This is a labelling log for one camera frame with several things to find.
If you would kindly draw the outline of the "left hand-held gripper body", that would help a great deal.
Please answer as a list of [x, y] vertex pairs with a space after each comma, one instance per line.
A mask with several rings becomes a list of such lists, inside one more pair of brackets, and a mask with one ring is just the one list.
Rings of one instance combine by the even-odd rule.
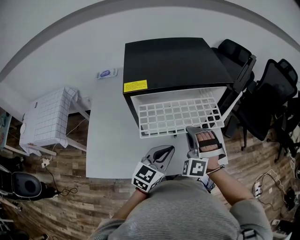
[[169, 157], [162, 156], [154, 160], [151, 156], [143, 157], [138, 162], [132, 175], [131, 184], [144, 193], [149, 193], [166, 175]]

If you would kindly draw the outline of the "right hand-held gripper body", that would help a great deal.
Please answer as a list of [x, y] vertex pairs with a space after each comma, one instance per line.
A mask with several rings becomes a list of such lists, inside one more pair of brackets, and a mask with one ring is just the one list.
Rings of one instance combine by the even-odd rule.
[[197, 149], [193, 149], [187, 153], [187, 160], [184, 161], [182, 176], [187, 177], [203, 177], [206, 174], [209, 158], [221, 156], [225, 157], [225, 151], [223, 148], [200, 152]]

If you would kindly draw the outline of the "white wire fridge shelf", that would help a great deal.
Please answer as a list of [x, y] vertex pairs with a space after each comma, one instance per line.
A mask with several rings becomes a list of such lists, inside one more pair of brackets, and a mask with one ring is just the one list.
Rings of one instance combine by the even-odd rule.
[[224, 127], [213, 97], [140, 105], [138, 123], [142, 139], [183, 134], [189, 126], [209, 129]]

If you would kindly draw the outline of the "person's left forearm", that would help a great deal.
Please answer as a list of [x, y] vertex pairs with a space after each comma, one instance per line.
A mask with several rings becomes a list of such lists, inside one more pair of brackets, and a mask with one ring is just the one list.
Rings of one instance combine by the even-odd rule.
[[131, 211], [142, 201], [147, 199], [148, 193], [136, 189], [131, 197], [124, 203], [124, 205], [113, 215], [113, 219], [126, 220]]

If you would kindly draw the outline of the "person's right forearm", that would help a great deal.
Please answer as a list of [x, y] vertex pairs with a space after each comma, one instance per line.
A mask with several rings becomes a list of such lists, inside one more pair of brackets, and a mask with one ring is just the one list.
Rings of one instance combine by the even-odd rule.
[[243, 200], [254, 199], [250, 191], [234, 177], [229, 175], [218, 163], [218, 158], [210, 158], [207, 166], [209, 177], [219, 188], [230, 205]]

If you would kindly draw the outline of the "black mini fridge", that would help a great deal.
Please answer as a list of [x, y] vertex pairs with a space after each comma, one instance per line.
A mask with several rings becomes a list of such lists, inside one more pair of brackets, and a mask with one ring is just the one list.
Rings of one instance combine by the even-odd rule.
[[211, 97], [218, 104], [227, 84], [232, 82], [202, 38], [158, 38], [125, 45], [123, 96], [139, 137], [140, 105]]

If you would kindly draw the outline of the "dark waist device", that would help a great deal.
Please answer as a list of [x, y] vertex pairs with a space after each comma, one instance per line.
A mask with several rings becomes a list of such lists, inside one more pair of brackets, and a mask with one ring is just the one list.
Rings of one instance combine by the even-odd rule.
[[213, 188], [216, 186], [215, 183], [211, 180], [211, 178], [208, 175], [199, 178], [198, 181], [204, 185], [204, 187], [209, 193], [211, 193]]

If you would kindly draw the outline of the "person's grey knit sweater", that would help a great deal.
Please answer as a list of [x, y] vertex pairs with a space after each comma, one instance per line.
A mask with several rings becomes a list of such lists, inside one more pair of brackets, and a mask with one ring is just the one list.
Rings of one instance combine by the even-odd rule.
[[156, 186], [126, 220], [104, 219], [89, 240], [272, 240], [262, 205], [255, 199], [231, 208], [194, 180]]

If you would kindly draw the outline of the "white power strip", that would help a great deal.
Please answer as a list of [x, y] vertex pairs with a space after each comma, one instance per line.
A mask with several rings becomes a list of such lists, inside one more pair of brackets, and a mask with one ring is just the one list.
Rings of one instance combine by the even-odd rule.
[[254, 186], [253, 186], [253, 195], [255, 198], [259, 198], [261, 193], [262, 193], [262, 190], [261, 190], [261, 184], [260, 182], [256, 181], [254, 183]]

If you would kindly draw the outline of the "black mesh office chair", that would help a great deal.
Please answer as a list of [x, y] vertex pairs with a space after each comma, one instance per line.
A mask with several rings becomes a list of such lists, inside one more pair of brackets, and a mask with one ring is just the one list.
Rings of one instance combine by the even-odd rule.
[[253, 89], [241, 101], [234, 112], [243, 127], [244, 150], [247, 146], [247, 132], [263, 141], [268, 133], [271, 118], [276, 111], [297, 93], [298, 75], [285, 59], [267, 61], [264, 73]]

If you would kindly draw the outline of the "white blue wipes packet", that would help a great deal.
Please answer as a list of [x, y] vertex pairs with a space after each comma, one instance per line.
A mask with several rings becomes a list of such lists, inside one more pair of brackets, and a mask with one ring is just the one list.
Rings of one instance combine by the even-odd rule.
[[104, 78], [111, 78], [116, 77], [118, 74], [117, 68], [111, 68], [104, 71], [100, 71], [96, 74], [96, 80], [104, 79]]

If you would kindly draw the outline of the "black padded office chair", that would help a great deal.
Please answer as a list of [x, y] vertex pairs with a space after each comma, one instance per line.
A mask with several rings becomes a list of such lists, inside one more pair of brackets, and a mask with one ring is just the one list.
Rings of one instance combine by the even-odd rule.
[[[241, 67], [245, 64], [246, 60], [252, 55], [252, 53], [248, 49], [229, 39], [224, 40], [217, 48], [212, 48], [212, 50], [219, 58], [220, 61], [221, 61], [220, 54], [222, 54], [228, 57], [229, 59], [231, 59], [232, 61], [234, 61], [235, 63], [238, 63]], [[245, 87], [243, 88], [242, 93], [245, 91], [248, 85], [251, 84], [251, 82], [254, 80], [254, 76], [255, 75], [252, 71]], [[227, 125], [223, 128], [222, 132], [224, 136], [231, 138], [235, 133], [239, 121], [231, 112], [228, 117], [230, 117], [229, 121]]]

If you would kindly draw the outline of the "black swivel office chair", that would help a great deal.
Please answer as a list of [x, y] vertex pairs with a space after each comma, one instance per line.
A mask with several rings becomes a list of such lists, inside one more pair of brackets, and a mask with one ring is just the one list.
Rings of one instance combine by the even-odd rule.
[[300, 93], [298, 94], [298, 97], [292, 98], [287, 102], [286, 111], [279, 118], [279, 123], [276, 124], [276, 141], [279, 143], [279, 151], [277, 158], [274, 160], [275, 163], [279, 160], [282, 149], [285, 150], [285, 154], [290, 152], [292, 157], [296, 156], [297, 148], [300, 147], [300, 141], [294, 142], [291, 134], [299, 124]]

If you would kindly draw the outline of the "white checked tablecloth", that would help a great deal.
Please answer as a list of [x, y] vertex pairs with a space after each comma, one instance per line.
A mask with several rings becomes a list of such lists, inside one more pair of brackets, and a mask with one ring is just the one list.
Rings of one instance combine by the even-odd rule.
[[60, 144], [66, 148], [66, 130], [72, 100], [78, 91], [63, 87], [33, 101], [23, 117], [19, 145], [27, 154], [41, 156], [33, 147]]

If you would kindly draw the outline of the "small teal table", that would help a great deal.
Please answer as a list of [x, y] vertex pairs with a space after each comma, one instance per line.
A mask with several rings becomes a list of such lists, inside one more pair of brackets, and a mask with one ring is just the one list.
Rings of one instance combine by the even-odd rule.
[[12, 116], [8, 112], [0, 115], [0, 150], [3, 150], [6, 143]]

